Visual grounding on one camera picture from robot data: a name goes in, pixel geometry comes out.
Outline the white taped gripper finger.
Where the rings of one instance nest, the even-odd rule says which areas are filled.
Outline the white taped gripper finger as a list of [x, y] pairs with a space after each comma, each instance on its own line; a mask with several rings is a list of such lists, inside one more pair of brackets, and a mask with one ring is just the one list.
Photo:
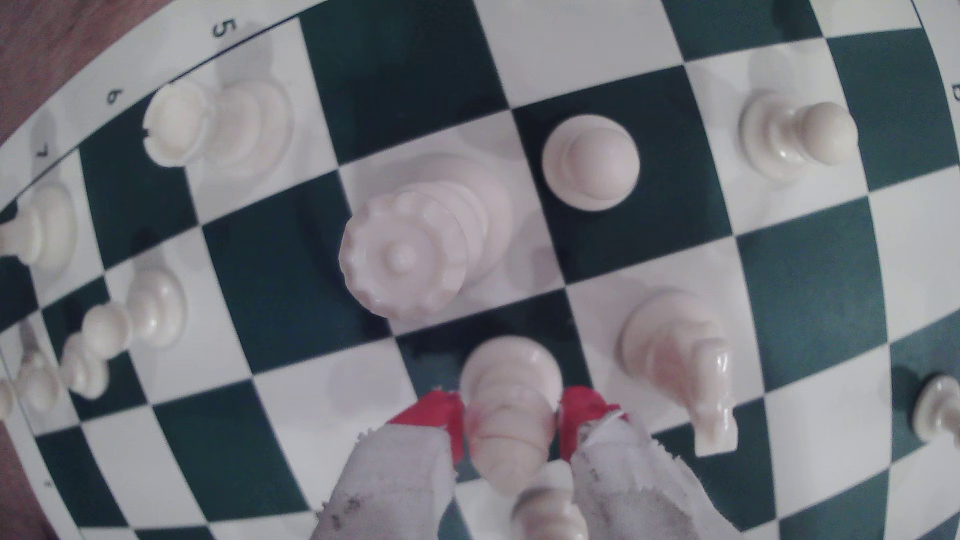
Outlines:
[[465, 454], [464, 403], [432, 390], [362, 432], [311, 539], [437, 539]]
[[738, 539], [687, 463], [594, 388], [563, 389], [558, 437], [590, 539]]

